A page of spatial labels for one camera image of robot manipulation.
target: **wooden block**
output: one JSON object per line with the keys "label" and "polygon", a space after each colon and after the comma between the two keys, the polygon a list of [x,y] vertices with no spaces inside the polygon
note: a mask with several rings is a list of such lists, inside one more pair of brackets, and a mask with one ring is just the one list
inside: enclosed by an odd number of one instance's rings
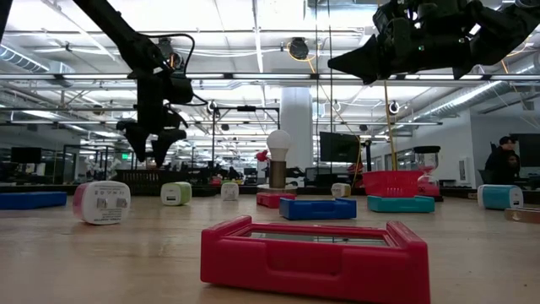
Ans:
{"label": "wooden block", "polygon": [[534,209],[534,208],[506,209],[505,218],[507,220],[521,222],[521,223],[540,224],[540,209]]}

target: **blue plastic tray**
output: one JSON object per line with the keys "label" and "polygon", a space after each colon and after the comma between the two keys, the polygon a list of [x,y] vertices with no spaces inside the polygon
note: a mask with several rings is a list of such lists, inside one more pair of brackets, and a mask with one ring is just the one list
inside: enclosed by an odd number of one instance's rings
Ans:
{"label": "blue plastic tray", "polygon": [[375,212],[429,213],[435,211],[435,200],[423,196],[414,198],[368,196],[368,209]]}
{"label": "blue plastic tray", "polygon": [[279,214],[287,220],[345,220],[356,217],[356,200],[336,198],[333,201],[281,198]]}
{"label": "blue plastic tray", "polygon": [[0,193],[0,209],[27,210],[53,206],[65,206],[66,193]]}

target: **wooden table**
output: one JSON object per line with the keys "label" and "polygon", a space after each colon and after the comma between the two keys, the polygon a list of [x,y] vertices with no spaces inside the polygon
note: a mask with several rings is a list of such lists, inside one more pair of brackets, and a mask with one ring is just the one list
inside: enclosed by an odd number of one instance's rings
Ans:
{"label": "wooden table", "polygon": [[[540,225],[506,221],[470,200],[447,198],[434,214],[377,214],[358,200],[358,219],[316,223],[404,222],[429,244],[433,303],[540,302]],[[0,303],[333,303],[201,283],[200,231],[240,214],[286,221],[248,195],[182,207],[134,198],[129,219],[111,226],[84,225],[70,207],[0,211]]]}

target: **white column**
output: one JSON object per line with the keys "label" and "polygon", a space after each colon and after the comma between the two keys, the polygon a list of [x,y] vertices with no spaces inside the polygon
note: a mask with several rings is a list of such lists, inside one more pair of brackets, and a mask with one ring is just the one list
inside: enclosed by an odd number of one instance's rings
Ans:
{"label": "white column", "polygon": [[292,138],[287,153],[287,167],[302,171],[313,166],[313,106],[310,87],[282,88],[281,129]]}

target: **red plastic basket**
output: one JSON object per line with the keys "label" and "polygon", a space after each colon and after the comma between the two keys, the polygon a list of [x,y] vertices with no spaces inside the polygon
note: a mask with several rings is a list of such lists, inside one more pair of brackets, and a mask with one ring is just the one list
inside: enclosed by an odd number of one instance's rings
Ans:
{"label": "red plastic basket", "polygon": [[365,192],[383,198],[412,198],[419,193],[422,171],[374,171],[362,174]]}

